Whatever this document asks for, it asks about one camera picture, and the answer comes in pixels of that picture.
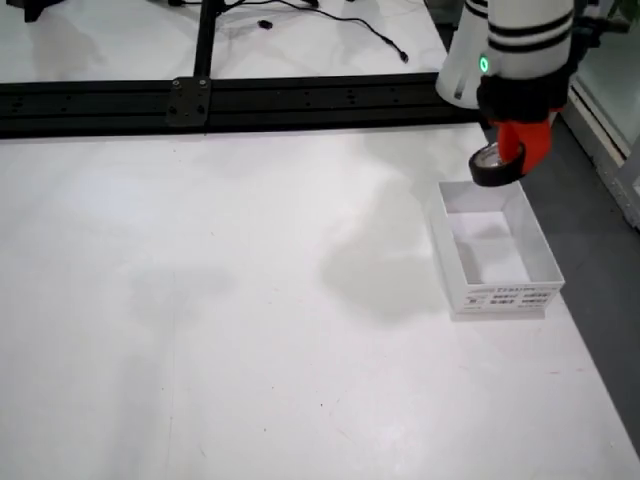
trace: white tabletop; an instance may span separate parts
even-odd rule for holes
[[[347,47],[323,18],[267,32],[254,15],[223,27],[214,68],[437,68],[426,12],[378,5],[417,63],[367,36]],[[195,20],[134,18],[150,7],[47,12],[43,29],[102,35],[102,60],[63,78],[189,74]],[[379,13],[393,8],[410,13]],[[3,65],[32,47],[11,43],[11,15],[0,5]],[[59,79],[38,58],[3,80]],[[449,317],[423,206],[483,143],[475,125],[2,142],[0,478],[639,478],[560,298],[545,320]]]

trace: black metal frame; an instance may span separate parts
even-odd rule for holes
[[[7,5],[22,8],[24,10],[24,21],[32,23],[38,20],[45,8],[60,3],[63,0],[7,0]]]
[[[193,77],[0,84],[0,138],[287,131],[469,123],[436,73],[211,80],[224,0],[203,0]]]

